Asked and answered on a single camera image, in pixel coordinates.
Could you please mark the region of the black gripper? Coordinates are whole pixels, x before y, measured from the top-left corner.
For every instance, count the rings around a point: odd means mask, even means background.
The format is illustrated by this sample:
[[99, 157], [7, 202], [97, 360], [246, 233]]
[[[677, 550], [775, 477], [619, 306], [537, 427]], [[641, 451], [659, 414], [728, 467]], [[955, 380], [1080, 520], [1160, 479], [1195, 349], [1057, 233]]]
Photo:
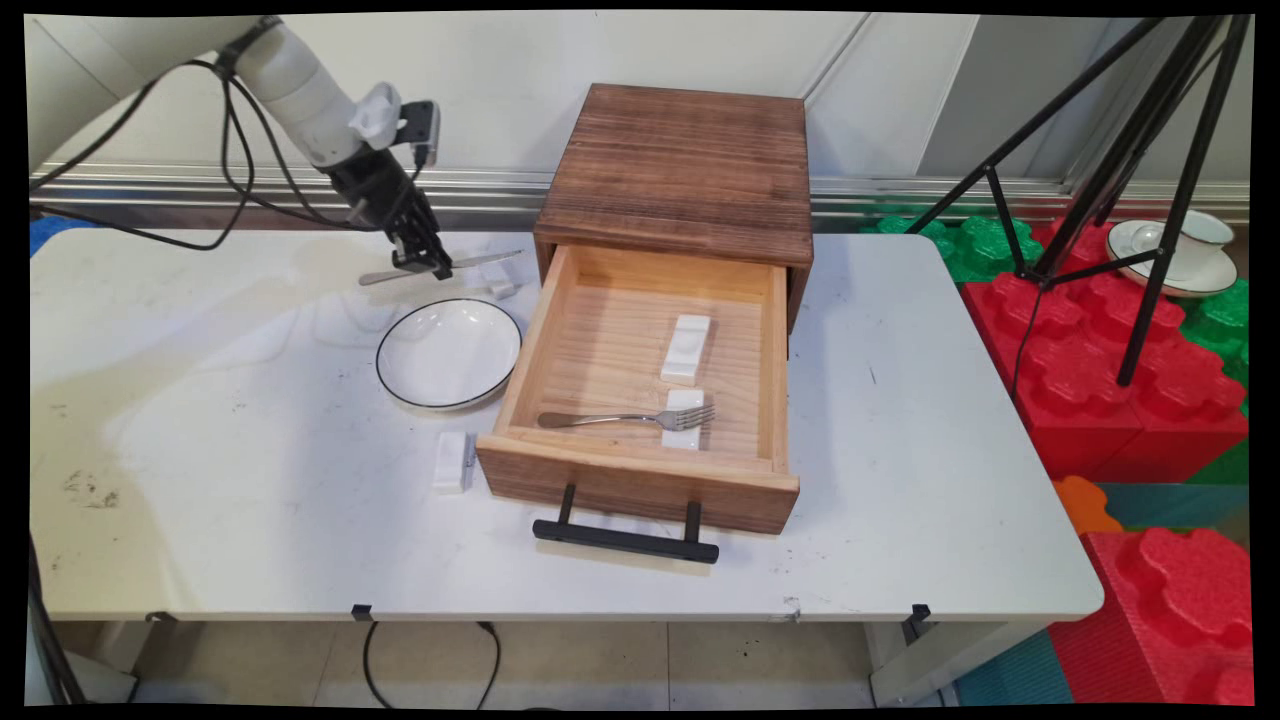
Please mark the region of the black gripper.
[[388, 232], [396, 246], [394, 268], [430, 273], [438, 281], [453, 275], [430, 202], [390, 150], [360, 149], [352, 158], [328, 167], [325, 176], [352, 206], [357, 224]]

